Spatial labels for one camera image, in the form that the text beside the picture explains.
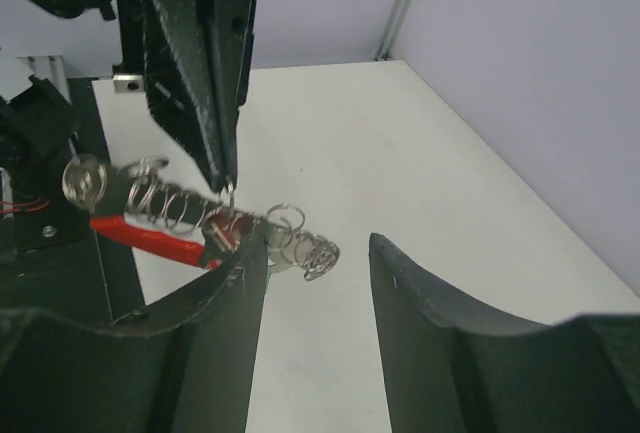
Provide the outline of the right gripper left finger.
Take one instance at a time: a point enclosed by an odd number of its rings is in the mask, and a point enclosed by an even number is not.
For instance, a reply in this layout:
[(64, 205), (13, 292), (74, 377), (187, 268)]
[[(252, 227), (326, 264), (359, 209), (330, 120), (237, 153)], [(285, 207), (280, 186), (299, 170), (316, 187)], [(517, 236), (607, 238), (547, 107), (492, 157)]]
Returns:
[(86, 326), (1, 313), (5, 432), (241, 432), (267, 280), (264, 241), (144, 309)]

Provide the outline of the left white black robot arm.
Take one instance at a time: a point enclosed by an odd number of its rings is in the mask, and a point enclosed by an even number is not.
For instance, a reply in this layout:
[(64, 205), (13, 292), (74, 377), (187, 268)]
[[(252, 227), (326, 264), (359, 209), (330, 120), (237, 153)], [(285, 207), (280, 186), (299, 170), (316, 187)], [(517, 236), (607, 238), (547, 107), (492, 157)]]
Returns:
[[(248, 91), (257, 0), (28, 0), (74, 19), (119, 25), (116, 85), (144, 93), (153, 120), (215, 192), (238, 178), (236, 128)], [(25, 64), (1, 61), (1, 257), (67, 243), (88, 229), (62, 195), (63, 164), (80, 149), (84, 111)]]

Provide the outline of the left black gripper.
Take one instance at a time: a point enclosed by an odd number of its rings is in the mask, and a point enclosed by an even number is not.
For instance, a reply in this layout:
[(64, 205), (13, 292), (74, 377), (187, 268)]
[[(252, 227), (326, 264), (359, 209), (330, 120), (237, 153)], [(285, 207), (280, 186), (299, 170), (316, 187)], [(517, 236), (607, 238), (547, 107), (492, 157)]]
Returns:
[(211, 190), (234, 187), (256, 0), (117, 0), (117, 8), (116, 90), (148, 90), (152, 118)]

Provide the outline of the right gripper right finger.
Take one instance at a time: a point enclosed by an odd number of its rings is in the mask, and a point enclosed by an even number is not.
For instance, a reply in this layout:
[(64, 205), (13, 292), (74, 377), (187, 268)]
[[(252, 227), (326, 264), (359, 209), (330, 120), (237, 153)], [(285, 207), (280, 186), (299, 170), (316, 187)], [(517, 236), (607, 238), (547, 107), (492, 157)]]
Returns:
[(369, 239), (372, 300), (395, 432), (635, 432), (639, 319), (547, 326), (490, 306)]

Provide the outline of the metal key organizer red handle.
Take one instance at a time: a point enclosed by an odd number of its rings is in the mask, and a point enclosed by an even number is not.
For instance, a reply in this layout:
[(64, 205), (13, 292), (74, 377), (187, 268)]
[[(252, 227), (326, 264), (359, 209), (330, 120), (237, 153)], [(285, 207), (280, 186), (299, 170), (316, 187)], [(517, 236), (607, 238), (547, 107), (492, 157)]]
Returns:
[(165, 157), (115, 166), (93, 155), (72, 158), (62, 174), (66, 199), (90, 216), (91, 228), (115, 242), (185, 265), (212, 270), (254, 235), (265, 239), (268, 267), (302, 270), (307, 281), (328, 273), (339, 247), (306, 230), (298, 207), (239, 210), (232, 198), (207, 198), (163, 179)]

